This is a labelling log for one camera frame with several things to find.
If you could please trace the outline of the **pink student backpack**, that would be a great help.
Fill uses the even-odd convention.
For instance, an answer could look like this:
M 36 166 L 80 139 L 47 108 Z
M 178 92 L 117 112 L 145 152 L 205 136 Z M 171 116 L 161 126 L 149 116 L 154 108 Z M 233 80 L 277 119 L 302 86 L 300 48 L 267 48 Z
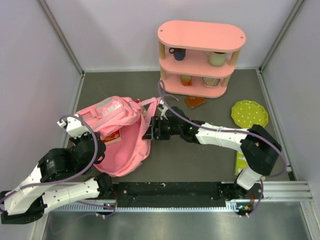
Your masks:
M 94 132 L 101 137 L 120 130 L 121 141 L 106 145 L 105 158 L 94 167 L 112 177 L 123 177 L 149 156 L 151 141 L 143 140 L 151 118 L 155 115 L 160 98 L 152 97 L 141 102 L 146 113 L 130 97 L 111 96 L 77 111 Z

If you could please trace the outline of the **red cartoon book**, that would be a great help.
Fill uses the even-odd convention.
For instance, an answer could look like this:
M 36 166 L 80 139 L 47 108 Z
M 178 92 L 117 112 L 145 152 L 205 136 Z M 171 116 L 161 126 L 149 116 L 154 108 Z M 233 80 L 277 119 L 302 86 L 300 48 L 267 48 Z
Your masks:
M 106 145 L 110 145 L 110 144 L 114 144 L 114 143 L 120 142 L 122 140 L 121 132 L 118 129 L 117 131 L 115 131 L 115 132 L 113 132 L 113 133 L 111 133 L 109 135 L 101 137 L 101 140 Z

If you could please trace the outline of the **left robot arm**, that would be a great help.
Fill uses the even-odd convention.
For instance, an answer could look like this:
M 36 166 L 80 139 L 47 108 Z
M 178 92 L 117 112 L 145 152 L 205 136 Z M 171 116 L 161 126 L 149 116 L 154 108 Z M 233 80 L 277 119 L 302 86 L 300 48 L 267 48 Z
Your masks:
M 100 173 L 96 177 L 63 189 L 51 190 L 62 180 L 75 176 L 86 167 L 91 167 L 94 152 L 97 156 L 94 162 L 101 163 L 105 158 L 106 145 L 101 140 L 94 143 L 88 132 L 80 138 L 72 138 L 74 144 L 70 148 L 53 148 L 39 161 L 32 173 L 21 182 L 22 189 L 15 194 L 2 191 L 4 211 L 1 213 L 3 225 L 25 225 L 35 222 L 49 212 L 82 200 L 101 200 L 109 198 L 114 191 L 111 177 Z

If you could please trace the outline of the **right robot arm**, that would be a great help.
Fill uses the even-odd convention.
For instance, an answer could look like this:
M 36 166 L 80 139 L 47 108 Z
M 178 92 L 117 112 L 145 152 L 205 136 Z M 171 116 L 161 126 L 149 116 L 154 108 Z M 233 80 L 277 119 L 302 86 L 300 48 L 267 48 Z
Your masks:
M 220 190 L 225 199 L 247 197 L 257 181 L 271 175 L 282 148 L 262 126 L 254 124 L 241 129 L 215 126 L 190 120 L 176 106 L 167 108 L 161 104 L 159 108 L 161 115 L 148 113 L 145 116 L 149 123 L 142 137 L 144 140 L 169 140 L 172 136 L 180 136 L 187 143 L 215 145 L 244 155 L 247 166 L 238 174 L 232 186 Z

